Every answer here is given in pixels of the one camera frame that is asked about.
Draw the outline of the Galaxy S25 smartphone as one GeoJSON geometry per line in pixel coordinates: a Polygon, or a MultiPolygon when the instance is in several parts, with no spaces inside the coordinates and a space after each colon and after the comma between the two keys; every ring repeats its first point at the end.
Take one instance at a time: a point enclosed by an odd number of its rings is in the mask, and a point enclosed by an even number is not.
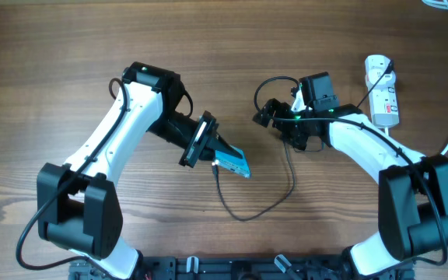
{"type": "Polygon", "coordinates": [[[251,171],[243,150],[233,145],[232,148],[240,154],[240,158],[231,156],[224,152],[216,151],[214,158],[215,165],[238,174],[242,177],[250,178],[251,171]]]}

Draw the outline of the white power strip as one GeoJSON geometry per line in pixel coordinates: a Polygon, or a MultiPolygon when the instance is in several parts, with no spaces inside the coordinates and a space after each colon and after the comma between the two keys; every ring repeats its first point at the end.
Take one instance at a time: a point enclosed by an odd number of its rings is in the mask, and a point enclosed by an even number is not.
{"type": "Polygon", "coordinates": [[[396,126],[400,119],[395,89],[394,62],[384,55],[372,54],[365,59],[365,70],[373,125],[382,129],[396,126]]]}

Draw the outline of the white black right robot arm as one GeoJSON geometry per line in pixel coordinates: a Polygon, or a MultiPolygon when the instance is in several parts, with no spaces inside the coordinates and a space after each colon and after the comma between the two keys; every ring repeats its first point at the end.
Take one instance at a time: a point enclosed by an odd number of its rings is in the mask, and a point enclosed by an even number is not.
{"type": "Polygon", "coordinates": [[[351,103],[342,105],[326,72],[302,77],[293,104],[257,106],[254,122],[272,125],[284,142],[304,150],[311,136],[350,157],[378,185],[378,230],[344,250],[337,275],[369,279],[421,261],[448,260],[448,158],[425,156],[376,128],[351,103]]]}

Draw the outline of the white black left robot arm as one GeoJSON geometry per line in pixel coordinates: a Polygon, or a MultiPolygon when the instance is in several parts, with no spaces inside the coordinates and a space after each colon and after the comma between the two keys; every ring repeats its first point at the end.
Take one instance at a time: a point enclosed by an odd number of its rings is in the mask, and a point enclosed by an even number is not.
{"type": "Polygon", "coordinates": [[[210,161],[246,178],[250,169],[243,152],[219,135],[209,112],[193,120],[177,111],[188,95],[177,73],[135,62],[116,82],[116,100],[85,144],[62,165],[47,163],[38,173],[38,234],[110,278],[150,279],[142,253],[121,237],[116,192],[144,134],[181,147],[181,166],[210,161]]]}

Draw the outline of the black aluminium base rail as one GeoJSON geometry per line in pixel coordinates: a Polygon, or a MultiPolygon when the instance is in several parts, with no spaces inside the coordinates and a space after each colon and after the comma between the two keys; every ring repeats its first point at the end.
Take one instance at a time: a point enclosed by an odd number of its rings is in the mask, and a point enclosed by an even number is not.
{"type": "Polygon", "coordinates": [[[285,258],[145,257],[143,279],[362,279],[340,255],[285,258]]]}

